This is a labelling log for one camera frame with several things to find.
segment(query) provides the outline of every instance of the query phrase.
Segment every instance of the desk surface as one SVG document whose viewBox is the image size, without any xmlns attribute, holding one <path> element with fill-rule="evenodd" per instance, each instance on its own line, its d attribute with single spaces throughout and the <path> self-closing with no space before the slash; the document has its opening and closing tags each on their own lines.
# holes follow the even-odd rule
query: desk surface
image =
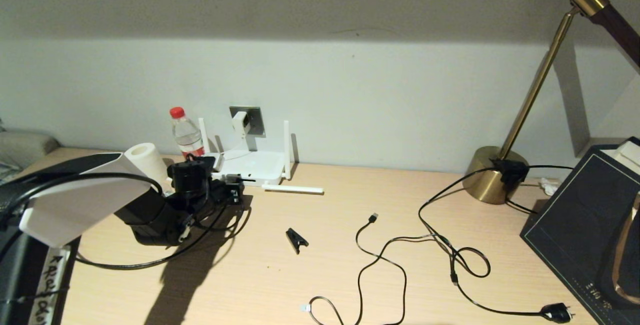
<svg viewBox="0 0 640 325">
<path fill-rule="evenodd" d="M 61 148 L 27 172 L 95 150 Z M 169 156 L 179 161 L 178 156 Z M 318 186 L 324 195 L 265 192 L 247 186 L 250 216 L 237 237 L 213 233 L 183 257 L 144 270 L 103 270 L 76 263 L 64 325 L 311 325 L 301 311 L 311 297 L 330 298 L 346 324 L 358 317 L 357 275 L 373 257 L 358 250 L 355 233 L 372 213 L 378 220 L 361 234 L 371 252 L 397 236 L 421 236 L 423 202 L 459 174 L 297 164 L 288 185 Z M 514 200 L 533 207 L 547 196 L 521 186 Z M 477 302 L 504 311 L 535 312 L 563 302 L 576 314 L 571 324 L 594 319 L 530 250 L 519 233 L 527 216 L 505 205 L 489 205 L 457 191 L 429 205 L 426 220 L 458 248 L 471 246 L 491 261 L 491 275 L 478 279 L 458 270 L 464 290 Z M 296 255 L 285 231 L 293 228 L 310 245 Z M 110 216 L 82 236 L 80 252 L 94 262 L 134 264 L 165 257 L 175 248 L 139 245 L 131 230 Z M 463 298 L 449 278 L 448 256 L 432 241 L 393 243 L 385 256 L 405 268 L 406 325 L 543 325 L 540 317 L 490 313 Z M 480 260 L 471 266 L 482 272 Z M 380 262 L 362 275 L 362 324 L 393 323 L 402 313 L 403 275 Z M 338 324 L 329 305 L 313 313 Z"/>
</svg>

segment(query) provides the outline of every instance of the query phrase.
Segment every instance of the black clip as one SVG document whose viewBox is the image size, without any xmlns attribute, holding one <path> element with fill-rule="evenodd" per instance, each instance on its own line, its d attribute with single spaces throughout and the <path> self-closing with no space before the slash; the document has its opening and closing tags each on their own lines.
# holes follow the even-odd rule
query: black clip
<svg viewBox="0 0 640 325">
<path fill-rule="evenodd" d="M 296 254 L 300 254 L 300 245 L 309 246 L 305 238 L 300 236 L 300 234 L 291 227 L 286 230 L 286 237 L 288 237 L 288 240 L 291 242 Z"/>
</svg>

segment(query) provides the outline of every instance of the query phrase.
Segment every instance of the wall outlet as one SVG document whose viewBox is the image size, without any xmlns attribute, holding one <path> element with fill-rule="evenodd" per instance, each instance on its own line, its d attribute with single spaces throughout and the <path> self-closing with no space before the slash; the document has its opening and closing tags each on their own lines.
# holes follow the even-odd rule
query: wall outlet
<svg viewBox="0 0 640 325">
<path fill-rule="evenodd" d="M 263 123 L 263 113 L 258 106 L 229 106 L 231 112 L 231 118 L 233 118 L 238 111 L 245 111 L 246 117 L 249 119 L 251 128 L 247 135 L 265 135 L 265 124 Z"/>
</svg>

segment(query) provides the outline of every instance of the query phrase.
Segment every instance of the plastic bottle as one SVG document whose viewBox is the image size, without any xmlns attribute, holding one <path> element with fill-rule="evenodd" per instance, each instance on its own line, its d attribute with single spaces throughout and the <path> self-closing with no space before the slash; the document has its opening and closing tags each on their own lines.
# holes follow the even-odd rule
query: plastic bottle
<svg viewBox="0 0 640 325">
<path fill-rule="evenodd" d="M 189 154 L 194 156 L 204 155 L 204 146 L 202 144 L 202 135 L 198 127 L 190 118 L 185 116 L 185 109 L 180 106 L 174 107 L 169 110 L 169 114 L 173 118 L 171 120 L 173 124 L 173 138 L 178 143 L 178 147 L 182 152 L 182 155 L 187 157 Z"/>
</svg>

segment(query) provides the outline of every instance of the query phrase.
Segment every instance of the white paper roll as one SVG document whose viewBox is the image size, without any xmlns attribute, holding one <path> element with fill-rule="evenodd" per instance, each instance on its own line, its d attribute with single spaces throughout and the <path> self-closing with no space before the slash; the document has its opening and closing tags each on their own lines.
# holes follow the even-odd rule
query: white paper roll
<svg viewBox="0 0 640 325">
<path fill-rule="evenodd" d="M 124 152 L 124 156 L 131 161 L 147 177 L 160 183 L 164 188 L 167 179 L 167 166 L 160 157 L 156 145 L 151 142 L 138 143 Z"/>
</svg>

